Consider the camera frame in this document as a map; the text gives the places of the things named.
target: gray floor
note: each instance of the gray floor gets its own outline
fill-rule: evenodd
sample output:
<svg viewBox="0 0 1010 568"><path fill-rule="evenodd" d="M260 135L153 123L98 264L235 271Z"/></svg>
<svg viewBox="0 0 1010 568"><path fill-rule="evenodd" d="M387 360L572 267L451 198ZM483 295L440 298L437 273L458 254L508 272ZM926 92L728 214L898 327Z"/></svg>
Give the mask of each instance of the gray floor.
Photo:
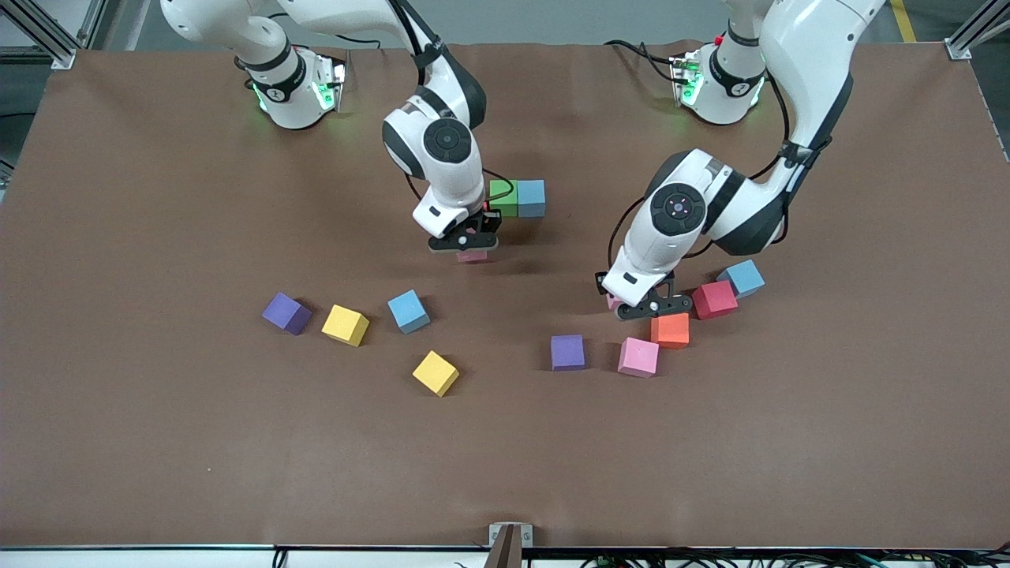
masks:
<svg viewBox="0 0 1010 568"><path fill-rule="evenodd" d="M976 0L965 3L905 0L919 40L938 40L949 35L978 3ZM726 22L726 10L716 0L414 0L413 4L449 43L599 44L614 38L666 43L684 37L708 40L720 33ZM279 11L276 3L271 2L261 13ZM285 17L278 22L296 43L359 46L307 32ZM120 0L117 9L110 13L108 23L108 32L102 40L104 49L216 49L190 43L176 34L162 16L158 0ZM388 35L369 36L373 37L382 39L384 46L399 44ZM863 40L901 41L890 7L874 20ZM1006 88L1010 79L1010 33L975 50L972 65L1006 138L1010 135L1010 91ZM0 65L0 115L34 111L48 74L44 65ZM16 164L30 123L30 116L0 118L0 158Z"/></svg>

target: purple cube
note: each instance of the purple cube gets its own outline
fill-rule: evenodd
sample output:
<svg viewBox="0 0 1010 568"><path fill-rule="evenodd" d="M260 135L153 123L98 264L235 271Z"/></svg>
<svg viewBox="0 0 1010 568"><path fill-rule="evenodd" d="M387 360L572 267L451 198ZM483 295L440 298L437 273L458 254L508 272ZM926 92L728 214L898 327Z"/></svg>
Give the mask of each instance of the purple cube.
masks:
<svg viewBox="0 0 1010 568"><path fill-rule="evenodd" d="M554 336L550 338L550 370L578 371L586 368L586 351L582 336Z"/></svg>
<svg viewBox="0 0 1010 568"><path fill-rule="evenodd" d="M278 292L271 300L267 309L263 310L263 316L271 323L284 329L285 332L297 336L305 328L305 324L312 317L312 311L295 300Z"/></svg>

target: cube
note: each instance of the cube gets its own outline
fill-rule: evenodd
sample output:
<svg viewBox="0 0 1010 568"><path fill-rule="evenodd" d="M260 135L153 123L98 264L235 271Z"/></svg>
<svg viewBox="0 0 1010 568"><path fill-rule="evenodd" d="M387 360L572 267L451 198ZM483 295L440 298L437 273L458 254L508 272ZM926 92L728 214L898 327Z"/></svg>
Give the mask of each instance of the cube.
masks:
<svg viewBox="0 0 1010 568"><path fill-rule="evenodd" d="M519 216L542 217L547 210L543 180L519 180Z"/></svg>
<svg viewBox="0 0 1010 568"><path fill-rule="evenodd" d="M691 337L689 325L691 316L687 313L672 313L653 317L650 340L663 349L684 349Z"/></svg>
<svg viewBox="0 0 1010 568"><path fill-rule="evenodd" d="M270 301L267 309L263 310L263 316L285 332L297 336L305 328L305 324L312 317L312 311L289 298L283 292L278 292L274 299Z"/></svg>
<svg viewBox="0 0 1010 568"><path fill-rule="evenodd" d="M404 334L412 334L431 322L417 292L409 290L388 302L396 324Z"/></svg>
<svg viewBox="0 0 1010 568"><path fill-rule="evenodd" d="M655 374L655 363L659 358L659 345L628 338L621 344L621 358L617 362L617 372L647 379Z"/></svg>
<svg viewBox="0 0 1010 568"><path fill-rule="evenodd" d="M329 310L326 322L322 324L322 333L338 342L352 347L362 345L365 330L369 328L367 317L352 309L333 305Z"/></svg>
<svg viewBox="0 0 1010 568"><path fill-rule="evenodd" d="M578 371L586 368L586 350L582 336L550 338L550 370Z"/></svg>
<svg viewBox="0 0 1010 568"><path fill-rule="evenodd" d="M483 263L488 260L487 251L461 251L456 254L456 260L461 263Z"/></svg>
<svg viewBox="0 0 1010 568"><path fill-rule="evenodd" d="M488 197L501 195L498 199L490 201L492 209L500 209L503 217L515 217L519 215L519 182L511 180L515 188L509 193L509 185L502 180L491 180L488 186Z"/></svg>
<svg viewBox="0 0 1010 568"><path fill-rule="evenodd" d="M460 371L433 351L414 369L414 378L438 396L444 396L459 377Z"/></svg>
<svg viewBox="0 0 1010 568"><path fill-rule="evenodd" d="M722 271L717 281L729 281L733 287L733 294L736 299L745 298L753 294L765 285L765 279L758 272L758 266L753 261L744 261L738 265L733 265Z"/></svg>
<svg viewBox="0 0 1010 568"><path fill-rule="evenodd" d="M738 305L736 295L733 294L733 286L726 280L702 284L691 294L691 299L694 300L698 319L725 315Z"/></svg>

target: yellow line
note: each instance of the yellow line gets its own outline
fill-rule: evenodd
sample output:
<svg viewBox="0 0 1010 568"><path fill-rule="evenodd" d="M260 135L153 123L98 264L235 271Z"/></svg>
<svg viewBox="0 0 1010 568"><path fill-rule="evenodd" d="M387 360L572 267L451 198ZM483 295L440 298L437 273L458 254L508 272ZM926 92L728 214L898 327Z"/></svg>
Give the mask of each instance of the yellow line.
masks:
<svg viewBox="0 0 1010 568"><path fill-rule="evenodd" d="M905 10L905 0L891 0L891 9L894 10L894 19L898 20L901 40L906 43L914 43L916 41L915 31L912 30L912 21L908 19L908 12Z"/></svg>

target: brown tabletop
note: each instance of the brown tabletop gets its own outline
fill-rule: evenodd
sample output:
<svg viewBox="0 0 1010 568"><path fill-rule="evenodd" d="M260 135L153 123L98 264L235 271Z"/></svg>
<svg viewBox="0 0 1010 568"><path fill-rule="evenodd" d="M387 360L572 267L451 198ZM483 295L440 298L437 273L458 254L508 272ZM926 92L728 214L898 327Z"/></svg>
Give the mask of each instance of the brown tabletop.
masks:
<svg viewBox="0 0 1010 568"><path fill-rule="evenodd" d="M659 50L668 53L671 50ZM671 154L743 172L766 96L716 127L611 48L453 48L490 99L485 165L546 180L493 263L432 256L382 118L402 52L356 52L343 112L272 125L225 53L95 53L55 73L0 206L0 544L992 547L1010 533L1007 165L967 63L861 45L835 141L660 375L614 370L607 238ZM691 288L733 263L686 261ZM432 323L402 335L415 289ZM317 309L291 337L277 291ZM363 347L321 333L364 311ZM591 370L551 373L551 335ZM444 398L411 377L462 370Z"/></svg>

